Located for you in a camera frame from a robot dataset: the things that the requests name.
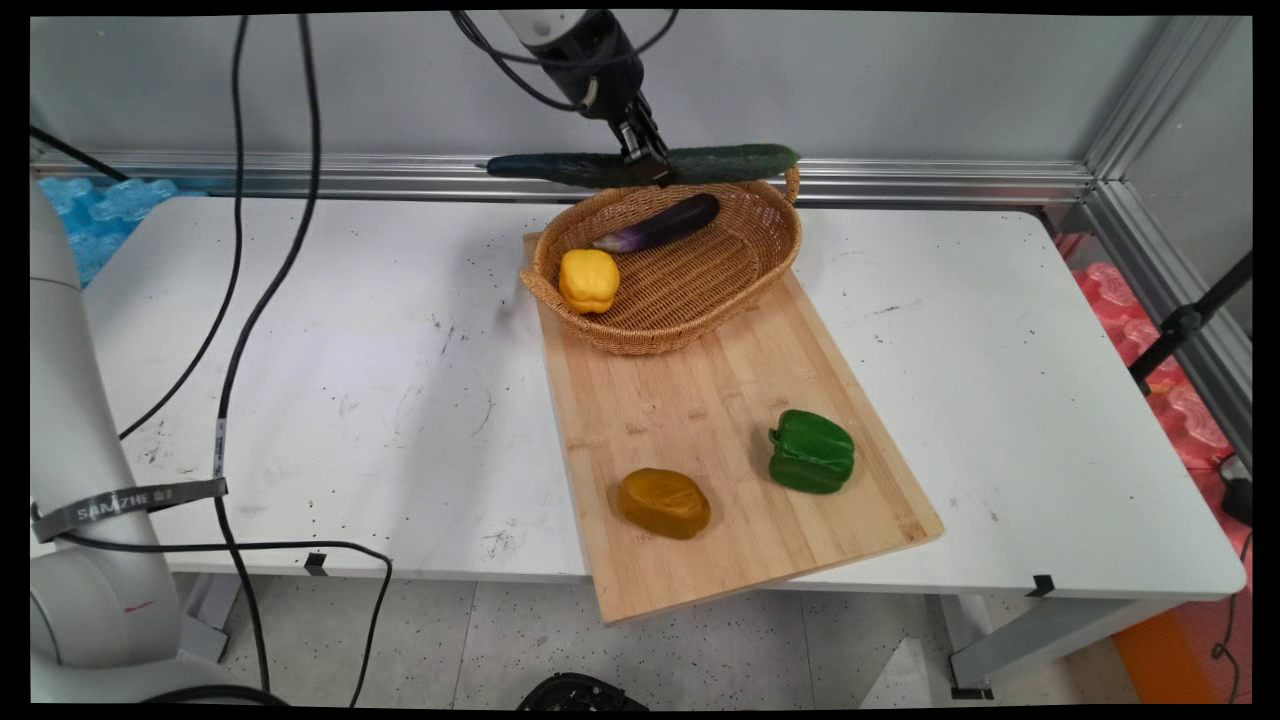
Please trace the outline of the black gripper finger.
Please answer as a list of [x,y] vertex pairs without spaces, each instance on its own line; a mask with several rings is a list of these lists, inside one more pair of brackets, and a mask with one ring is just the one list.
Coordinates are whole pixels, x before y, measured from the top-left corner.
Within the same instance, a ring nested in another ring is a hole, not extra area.
[[652,115],[652,109],[643,94],[635,94],[628,105],[628,118],[645,118],[652,123],[652,150],[653,160],[645,167],[628,167],[634,176],[648,181],[650,184],[666,187],[675,178],[675,172],[668,159],[668,149],[660,138],[659,131]]
[[648,119],[612,120],[611,131],[620,142],[621,161],[625,167],[645,167],[653,160],[652,123]]

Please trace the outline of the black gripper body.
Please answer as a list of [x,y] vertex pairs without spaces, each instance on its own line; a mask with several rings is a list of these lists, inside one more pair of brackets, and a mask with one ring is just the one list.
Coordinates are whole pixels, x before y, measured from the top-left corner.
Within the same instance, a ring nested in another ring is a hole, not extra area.
[[589,119],[628,119],[628,105],[643,94],[644,68],[611,10],[502,10],[500,17],[559,91],[557,101],[518,76],[512,60],[500,69],[544,105]]

